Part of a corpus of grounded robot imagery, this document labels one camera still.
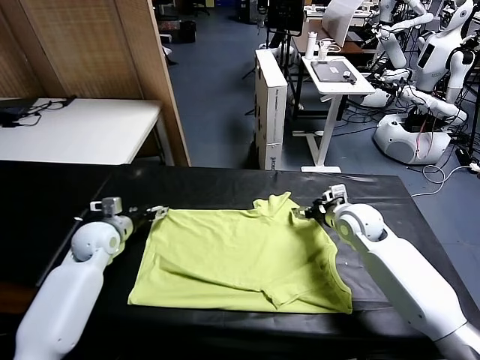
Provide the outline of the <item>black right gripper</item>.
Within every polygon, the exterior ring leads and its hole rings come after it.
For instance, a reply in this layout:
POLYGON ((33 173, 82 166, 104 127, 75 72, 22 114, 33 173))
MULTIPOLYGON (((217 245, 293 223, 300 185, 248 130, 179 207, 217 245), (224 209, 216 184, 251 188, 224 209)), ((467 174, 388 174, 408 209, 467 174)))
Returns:
POLYGON ((334 202, 326 203, 326 198, 322 196, 315 199, 311 205, 292 208, 292 214, 300 220, 314 219, 319 224, 334 227, 335 206, 336 204, 334 202))

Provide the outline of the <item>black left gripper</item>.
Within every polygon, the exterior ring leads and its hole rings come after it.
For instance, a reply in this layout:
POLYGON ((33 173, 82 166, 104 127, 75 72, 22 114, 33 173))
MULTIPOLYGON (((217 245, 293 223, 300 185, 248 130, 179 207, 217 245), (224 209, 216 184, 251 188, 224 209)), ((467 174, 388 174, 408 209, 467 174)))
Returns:
POLYGON ((133 233, 149 222, 164 219, 168 214, 169 208, 163 205, 139 205, 131 206, 125 215, 133 224, 133 233))

